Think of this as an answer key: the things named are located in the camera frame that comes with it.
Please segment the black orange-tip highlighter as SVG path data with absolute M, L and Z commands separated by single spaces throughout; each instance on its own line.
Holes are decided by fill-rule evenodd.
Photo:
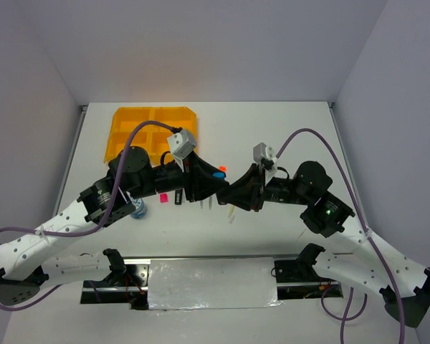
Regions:
M 174 194 L 174 204 L 181 205 L 183 203 L 183 190 L 176 190 Z

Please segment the blue marker cap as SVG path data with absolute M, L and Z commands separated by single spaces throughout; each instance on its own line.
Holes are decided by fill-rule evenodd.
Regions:
M 225 179 L 226 178 L 226 174 L 224 172 L 216 172 L 216 173 L 213 174 L 213 177 L 219 178 L 219 179 Z

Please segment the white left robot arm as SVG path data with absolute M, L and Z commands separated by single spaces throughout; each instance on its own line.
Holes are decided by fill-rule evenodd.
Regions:
M 226 175 L 190 152 L 182 160 L 152 166 L 148 153 L 133 146 L 108 164 L 107 175 L 80 193 L 66 209 L 36 229 L 20 228 L 21 237 L 0 244 L 0 308 L 35 305 L 41 289 L 54 292 L 71 282 L 121 284 L 128 276 L 116 249 L 59 257 L 77 240 L 132 214 L 133 200 L 182 189 L 188 201 L 201 201 L 228 187 Z

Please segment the pink marker cap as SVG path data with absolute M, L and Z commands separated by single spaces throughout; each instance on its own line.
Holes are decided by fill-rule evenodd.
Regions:
M 161 193 L 159 196 L 160 196 L 160 202 L 161 203 L 168 203 L 168 194 Z

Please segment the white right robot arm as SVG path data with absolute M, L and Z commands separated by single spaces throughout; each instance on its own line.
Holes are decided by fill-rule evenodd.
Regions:
M 252 164 L 236 182 L 216 195 L 221 204 L 259 211 L 264 203 L 303 205 L 304 225 L 314 234 L 339 244 L 362 265 L 340 262 L 328 248 L 308 244 L 300 253 L 297 272 L 304 280 L 317 276 L 361 289 L 381 298 L 386 312 L 417 328 L 430 307 L 430 267 L 391 246 L 374 231 L 364 231 L 354 211 L 330 193 L 332 179 L 316 161 L 301 163 L 292 178 L 265 180 L 267 171 Z

